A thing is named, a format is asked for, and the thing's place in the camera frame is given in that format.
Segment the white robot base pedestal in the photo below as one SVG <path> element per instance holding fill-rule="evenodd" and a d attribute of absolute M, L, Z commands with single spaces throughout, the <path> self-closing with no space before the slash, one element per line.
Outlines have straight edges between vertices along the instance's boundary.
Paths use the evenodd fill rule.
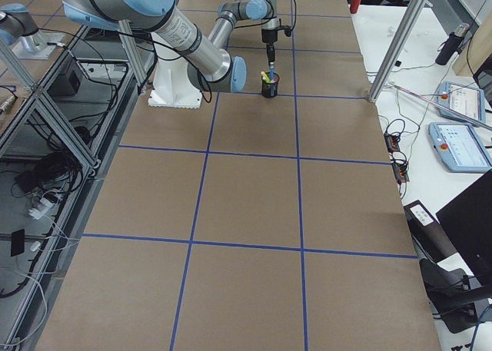
<path fill-rule="evenodd" d="M 188 79 L 188 62 L 178 51 L 184 51 L 188 34 L 154 32 L 151 37 L 158 55 L 148 103 L 152 107 L 198 109 L 201 92 Z"/>

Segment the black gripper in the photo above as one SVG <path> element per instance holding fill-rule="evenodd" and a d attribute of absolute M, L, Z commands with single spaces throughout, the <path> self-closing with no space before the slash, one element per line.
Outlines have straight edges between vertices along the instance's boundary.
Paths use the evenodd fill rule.
<path fill-rule="evenodd" d="M 274 43 L 278 40 L 278 32 L 283 31 L 289 36 L 289 26 L 283 25 L 280 18 L 265 19 L 261 24 L 261 40 L 267 44 L 268 63 L 275 63 L 275 47 Z"/>

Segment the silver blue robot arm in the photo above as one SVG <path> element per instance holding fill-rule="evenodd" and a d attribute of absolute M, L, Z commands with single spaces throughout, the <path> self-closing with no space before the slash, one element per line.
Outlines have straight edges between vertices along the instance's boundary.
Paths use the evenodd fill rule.
<path fill-rule="evenodd" d="M 163 39 L 179 56 L 188 61 L 188 78 L 202 91 L 237 93 L 247 80 L 247 65 L 240 56 L 231 56 L 226 41 L 237 22 L 258 20 L 261 38 L 267 48 L 268 63 L 275 62 L 274 44 L 278 32 L 291 36 L 293 27 L 282 25 L 277 0 L 225 2 L 218 9 L 215 26 L 205 36 L 182 13 L 176 0 L 62 0 L 65 15 L 74 22 L 109 31 L 127 20 L 133 28 Z"/>

